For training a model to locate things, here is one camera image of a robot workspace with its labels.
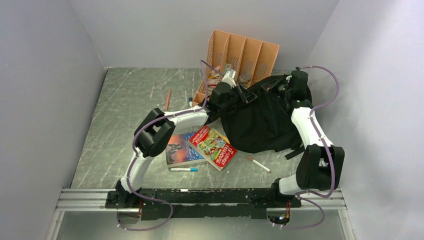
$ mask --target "black backpack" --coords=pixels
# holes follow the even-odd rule
[[[292,123],[291,115],[287,115],[275,96],[262,87],[263,84],[285,77],[286,75],[269,76],[255,83],[247,90],[256,94],[257,99],[236,111],[220,114],[223,130],[237,150],[252,154],[266,150],[296,150],[286,155],[287,159],[302,152],[302,139]],[[306,99],[312,102],[308,87]]]

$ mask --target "white wall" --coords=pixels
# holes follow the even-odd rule
[[[422,1],[340,0],[307,60],[340,80],[317,117],[345,149],[340,185],[359,240],[424,236],[423,23]],[[314,104],[329,100],[334,81],[308,72]]]
[[[280,45],[276,69],[303,64],[338,0],[70,0],[110,67],[198,68],[214,29]]]
[[[66,0],[1,1],[0,239],[44,239],[105,75]]]

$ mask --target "white pen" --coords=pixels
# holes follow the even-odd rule
[[[198,169],[191,167],[191,168],[170,168],[171,172],[197,172]]]
[[[256,165],[258,165],[259,167],[263,168],[263,170],[267,171],[268,173],[271,173],[271,170],[269,168],[267,168],[266,166],[260,164],[258,161],[256,161],[253,157],[251,156],[247,156],[248,159],[250,159],[252,162],[254,162]]]

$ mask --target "wooden organizer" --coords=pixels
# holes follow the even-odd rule
[[[240,36],[224,31],[214,30],[209,38],[206,61],[212,67],[231,64],[236,71],[235,81],[239,79],[241,72],[248,72],[252,76],[246,87],[269,77],[277,59],[279,45],[264,42],[245,36]],[[206,67],[206,76],[209,77],[211,69]],[[193,104],[198,104],[205,98],[205,82],[202,79],[200,87],[193,97]],[[213,87],[208,87],[209,95]]]

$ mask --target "book cover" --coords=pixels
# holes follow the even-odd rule
[[[237,153],[224,135],[208,126],[203,126],[197,131],[188,140],[188,144],[219,171],[222,171]]]
[[[191,148],[188,144],[188,140],[194,134],[195,132],[189,132],[171,136],[165,149],[166,164],[168,168],[206,161],[202,155]]]

